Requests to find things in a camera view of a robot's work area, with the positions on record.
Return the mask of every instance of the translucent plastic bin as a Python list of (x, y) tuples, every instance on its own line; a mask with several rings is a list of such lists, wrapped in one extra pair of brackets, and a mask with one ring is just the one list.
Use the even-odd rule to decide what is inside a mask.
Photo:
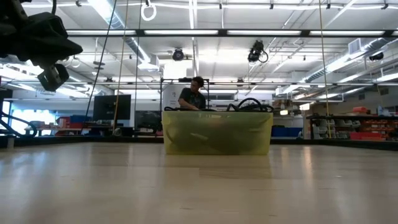
[(167, 154), (266, 155), (272, 113), (164, 111)]

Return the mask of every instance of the ceiling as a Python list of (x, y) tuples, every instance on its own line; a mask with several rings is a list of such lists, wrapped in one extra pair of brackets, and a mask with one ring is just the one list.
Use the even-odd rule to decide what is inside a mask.
[[(78, 7), (75, 5), (75, 0), (58, 0), (56, 15), (62, 18), (66, 29), (107, 29), (106, 21), (90, 5), (93, 1), (95, 0), (80, 1), (82, 7)], [(51, 0), (35, 0), (33, 3), (24, 3), (23, 6), (28, 15), (33, 15), (51, 11), (51, 2)], [(151, 3), (158, 5), (156, 6), (157, 14), (151, 21), (144, 21), (141, 18), (140, 2), (128, 1), (129, 4), (135, 5), (126, 7), (127, 1), (117, 1), (116, 10), (122, 20), (126, 18), (126, 10), (128, 10), (126, 26), (129, 29), (192, 28), (188, 8), (190, 0), (152, 0)], [(223, 9), (218, 7), (220, 2), (223, 3)], [(398, 3), (393, 0), (387, 0), (389, 7), (385, 10), (380, 9), (384, 5), (383, 0), (331, 0), (329, 2), (332, 5), (331, 9), (322, 9), (322, 23), (323, 26), (327, 25), (323, 27), (324, 29), (388, 30), (398, 27)], [(191, 18), (193, 28), (321, 29), (319, 10), (302, 10), (303, 7), (318, 7), (316, 0), (273, 0), (273, 10), (268, 9), (269, 4), (270, 1), (198, 0), (197, 10), (193, 10)], [(151, 9), (145, 10), (147, 17), (151, 13)], [(105, 38), (98, 38), (97, 47), (95, 37), (71, 37), (70, 40), (80, 44), (83, 47), (83, 53), (76, 55), (78, 61), (75, 60), (71, 64), (71, 58), (65, 64), (69, 65), (69, 70), (87, 80), (94, 80), (95, 76), (92, 72), (96, 72), (94, 69), (96, 65), (93, 65), (93, 61), (100, 60)], [(272, 37), (196, 37), (193, 41), (191, 37), (141, 37), (136, 40), (146, 54), (157, 55), (161, 65), (171, 62), (170, 52), (173, 52), (175, 48), (182, 48), (190, 60), (193, 58), (195, 49), (198, 53), (195, 58), (198, 59), (198, 75), (214, 82), (235, 82), (237, 78), (244, 78), (246, 82), (298, 82), (309, 71), (323, 65), (323, 53), (325, 61), (332, 61), (336, 56), (348, 50), (348, 43), (354, 38), (325, 38), (322, 41), (321, 38), (296, 37), (276, 39)], [(247, 57), (255, 40), (263, 41), (266, 52), (269, 54), (269, 61), (252, 68), (248, 64)], [(390, 45), (385, 55), (385, 58), (394, 58), (395, 45)], [(368, 61), (367, 66), (376, 66), (386, 61)], [(108, 38), (103, 62), (105, 66), (99, 73), (99, 82), (103, 82), (106, 77), (112, 77), (114, 81), (117, 81), (119, 73), (124, 82), (133, 82), (136, 77), (139, 82), (160, 80), (160, 72), (137, 69), (137, 57), (126, 44), (123, 49), (123, 40), (120, 37)], [(336, 77), (347, 77), (363, 70), (365, 70), (364, 59), (359, 58), (355, 63), (340, 68), (333, 74)], [(329, 82), (333, 81), (332, 76), (328, 76)], [(158, 87), (159, 85), (138, 86), (142, 89)], [(236, 85), (216, 87), (236, 88)], [(258, 86), (257, 90), (275, 90), (277, 87), (278, 85)], [(107, 88), (114, 90), (117, 85), (107, 86)]]

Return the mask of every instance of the black cable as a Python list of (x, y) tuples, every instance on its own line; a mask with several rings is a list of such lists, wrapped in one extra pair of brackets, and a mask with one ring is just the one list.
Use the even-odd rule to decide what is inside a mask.
[[(242, 104), (246, 101), (252, 100), (254, 102), (256, 102), (256, 104), (254, 105), (247, 105), (247, 106), (242, 106)], [(230, 108), (234, 108), (235, 111), (238, 112), (267, 112), (267, 113), (272, 113), (274, 112), (274, 108), (269, 106), (269, 105), (262, 105), (260, 103), (260, 101), (258, 101), (255, 98), (246, 98), (244, 100), (242, 100), (238, 106), (233, 105), (232, 103), (228, 105), (227, 107), (227, 111), (229, 111)]]
[[(142, 10), (139, 11), (139, 20), (138, 20), (138, 30), (141, 29), (141, 18), (142, 18)], [(136, 85), (135, 85), (135, 90), (134, 90), (134, 127), (137, 124), (137, 116), (136, 116), (136, 111), (137, 111), (137, 83), (138, 83), (138, 58), (139, 58), (139, 36), (137, 38), (137, 58), (136, 58)]]
[(6, 114), (4, 112), (1, 112), (1, 117), (11, 118), (11, 119), (23, 122), (23, 123), (29, 125), (30, 127), (32, 127), (32, 130), (33, 130), (33, 134), (21, 134), (21, 133), (17, 132), (16, 130), (14, 130), (12, 127), (10, 127), (5, 121), (3, 121), (0, 118), (0, 124), (3, 125), (11, 134), (14, 134), (14, 135), (16, 135), (16, 136), (18, 136), (20, 138), (32, 138), (32, 137), (36, 136), (37, 129), (31, 122), (25, 121), (25, 120), (20, 119), (20, 118), (16, 118), (16, 117), (8, 115), (8, 114)]
[(99, 65), (98, 65), (98, 69), (97, 69), (97, 74), (95, 76), (95, 80), (94, 80), (94, 84), (93, 84), (93, 89), (91, 91), (90, 94), (90, 98), (88, 99), (88, 105), (87, 105), (87, 110), (86, 110), (86, 116), (85, 119), (83, 121), (83, 126), (81, 127), (81, 133), (83, 133), (83, 128), (84, 128), (84, 124), (86, 123), (87, 120), (87, 116), (88, 116), (88, 110), (90, 108), (90, 103), (91, 103), (91, 99), (93, 98), (93, 94), (94, 94), (94, 89), (95, 89), (95, 85), (97, 84), (97, 80), (98, 80), (98, 75), (100, 74), (100, 70), (101, 70), (101, 65), (102, 65), (102, 60), (104, 58), (104, 53), (105, 53), (105, 47), (106, 47), (106, 43), (108, 41), (108, 37), (109, 37), (109, 31), (111, 30), (111, 24), (112, 24), (112, 20), (113, 20), (113, 15), (114, 15), (114, 11), (116, 9), (116, 3), (118, 0), (114, 0), (114, 4), (113, 4), (113, 10), (112, 10), (112, 14), (111, 14), (111, 20), (109, 22), (109, 26), (108, 26), (108, 30), (106, 31), (106, 37), (105, 37), (105, 41), (104, 41), (104, 45), (102, 48), (102, 53), (101, 53), (101, 59), (99, 60)]
[(55, 15), (56, 11), (57, 11), (57, 0), (52, 0), (51, 14)]
[(260, 60), (260, 58), (259, 58), (259, 62), (261, 62), (261, 63), (266, 63), (266, 62), (268, 62), (268, 54), (267, 54), (267, 52), (265, 52), (264, 50), (262, 51), (262, 53), (264, 53), (266, 56), (267, 56), (267, 59), (265, 60), (265, 61), (262, 61), (262, 60)]
[[(246, 101), (252, 100), (254, 101), (256, 104), (253, 105), (246, 105), (243, 106), (243, 103)], [(274, 112), (274, 108), (269, 106), (269, 105), (262, 105), (260, 103), (260, 101), (258, 101), (255, 98), (246, 98), (244, 100), (242, 100), (237, 106), (233, 105), (232, 103), (230, 103), (228, 105), (228, 107), (226, 108), (226, 111), (231, 111), (231, 108), (234, 109), (235, 112), (267, 112), (267, 113), (272, 113)], [(193, 109), (189, 109), (189, 108), (171, 108), (169, 106), (166, 106), (164, 108), (165, 111), (195, 111)], [(213, 110), (213, 109), (201, 109), (200, 111), (217, 111), (217, 110)]]

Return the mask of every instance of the wooden floor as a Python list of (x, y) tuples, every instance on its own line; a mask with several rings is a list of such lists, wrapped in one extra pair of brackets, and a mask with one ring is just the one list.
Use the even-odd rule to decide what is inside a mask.
[(271, 146), (166, 156), (161, 144), (0, 153), (0, 223), (397, 223), (398, 153)]

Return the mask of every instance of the person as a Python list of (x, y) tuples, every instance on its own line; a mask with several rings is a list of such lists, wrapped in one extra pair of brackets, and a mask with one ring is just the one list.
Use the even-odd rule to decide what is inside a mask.
[(204, 81), (202, 77), (192, 78), (191, 88), (184, 88), (181, 91), (178, 102), (180, 107), (191, 110), (200, 110), (206, 108), (206, 98), (199, 92), (203, 87)]

